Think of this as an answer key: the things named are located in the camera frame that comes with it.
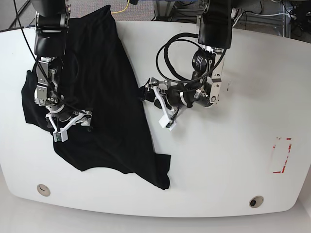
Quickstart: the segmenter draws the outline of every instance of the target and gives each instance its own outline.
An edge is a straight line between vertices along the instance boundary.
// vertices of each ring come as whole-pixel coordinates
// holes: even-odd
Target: white table
[[[166,22],[117,22],[117,27],[139,85],[152,76],[160,79],[155,56],[168,39],[196,31],[192,24]],[[33,47],[34,29],[25,32]],[[196,49],[184,42],[172,45],[169,56],[180,74],[191,76]],[[158,124],[162,112],[145,103],[156,152],[172,155],[166,191],[136,174],[108,168],[80,172],[59,157],[52,136],[25,123],[20,92],[34,61],[21,32],[1,33],[0,51],[0,164],[14,195],[83,210],[164,217],[263,214],[286,211],[296,202],[311,164],[310,44],[234,30],[215,108],[196,105],[184,111],[170,132]],[[291,138],[284,173],[273,172],[282,170],[289,141],[277,137]],[[37,192],[40,183],[50,188],[49,197]],[[249,206],[255,196],[264,197],[257,209]]]

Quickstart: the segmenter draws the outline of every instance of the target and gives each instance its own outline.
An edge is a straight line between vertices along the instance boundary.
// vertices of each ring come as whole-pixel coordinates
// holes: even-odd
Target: gray carpet
[[[17,8],[19,9],[26,0],[16,0]],[[244,10],[260,12],[259,0],[253,1],[255,3],[248,5]],[[126,0],[69,0],[71,3],[71,17],[82,17],[91,13],[105,5],[110,4],[112,11],[119,11],[125,8]],[[273,3],[271,0],[262,0],[263,14],[274,14],[280,11],[280,4]],[[197,3],[188,6],[188,8],[197,7]],[[33,24],[35,10],[30,5],[20,17],[23,26]],[[132,20],[132,21],[150,21],[154,17],[154,7],[150,0],[140,0],[138,5],[129,5],[129,8],[122,13],[114,14],[116,20]],[[13,0],[0,0],[0,30],[7,29],[13,19],[15,18]],[[244,29],[242,24],[238,24],[236,28]],[[261,33],[268,33],[278,35],[274,28],[248,24],[247,30]],[[294,39],[302,40],[311,43],[311,35],[304,33],[302,37],[295,37]]]
[[[19,9],[26,0],[16,0]],[[111,11],[120,11],[126,7],[126,0],[70,0],[71,16],[82,17],[103,6],[111,5]],[[23,26],[28,26],[35,17],[35,10],[30,5],[20,17]],[[129,5],[125,12],[114,14],[116,20],[150,21],[154,17],[152,1],[139,1],[138,5]],[[0,0],[0,30],[7,29],[15,18],[12,0]]]

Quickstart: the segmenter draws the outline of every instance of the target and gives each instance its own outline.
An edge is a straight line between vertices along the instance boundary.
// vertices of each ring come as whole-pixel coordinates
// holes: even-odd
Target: black cloth
[[[124,174],[134,172],[163,190],[169,188],[171,156],[154,153],[138,85],[110,6],[69,23],[59,88],[67,103],[93,110],[93,130],[72,126],[67,141],[53,143],[55,152],[81,171],[108,167]],[[45,120],[48,110],[34,103],[36,80],[34,67],[22,89],[25,119],[52,132]]]

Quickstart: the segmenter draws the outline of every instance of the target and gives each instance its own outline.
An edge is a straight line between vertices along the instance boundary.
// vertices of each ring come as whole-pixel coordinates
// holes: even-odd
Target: metal bracket
[[[91,118],[86,118],[84,117],[85,115],[91,115],[91,113],[90,112],[85,112],[85,114],[78,113],[78,115],[72,118],[65,127],[60,128],[58,131],[57,126],[55,125],[55,122],[53,120],[52,113],[46,114],[45,118],[48,118],[50,120],[50,123],[54,128],[53,132],[54,142],[67,141],[68,140],[67,130],[73,125],[81,123],[81,126],[90,126]]]
[[[215,64],[219,61],[220,57],[223,54],[223,49],[216,49],[211,47],[203,47],[203,49],[210,51],[214,53],[215,56]],[[219,97],[220,94],[220,87],[222,85],[222,73],[224,68],[224,61],[225,58],[222,59],[222,61],[219,63],[219,65],[214,69],[212,75],[211,75],[211,90],[209,94],[209,101],[210,103],[215,103]]]
[[[38,62],[41,64],[43,68],[43,72],[45,72],[45,74],[48,77],[50,61],[43,61],[42,59],[40,59]],[[36,72],[37,72],[38,82],[37,82],[37,87],[36,87],[36,92],[35,92],[35,102],[41,106],[44,106],[46,105],[46,101],[47,101],[48,81],[42,74],[39,67],[36,68]]]

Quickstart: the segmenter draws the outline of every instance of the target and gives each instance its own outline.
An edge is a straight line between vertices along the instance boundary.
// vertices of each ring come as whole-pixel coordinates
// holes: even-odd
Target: white bracket
[[[159,123],[162,128],[168,128],[171,131],[176,126],[176,122],[172,120],[172,116],[169,114],[169,111],[166,108],[165,101],[159,91],[160,88],[158,86],[153,86],[153,90],[155,92],[155,96],[160,101],[162,111],[164,113],[163,117],[159,120]]]
[[[59,132],[57,130],[57,126],[54,123],[54,120],[52,118],[52,114],[48,113],[46,114],[46,118],[48,118],[50,120],[50,123],[52,124],[53,128],[54,128],[54,132],[53,132],[53,138],[54,138],[54,142],[65,142],[68,140],[68,134],[67,134],[67,130],[72,126],[75,125],[76,123],[78,123],[77,121],[79,121],[81,118],[83,118],[85,116],[85,114],[79,113],[79,115],[77,115],[76,117],[72,118],[68,124],[59,129]]]

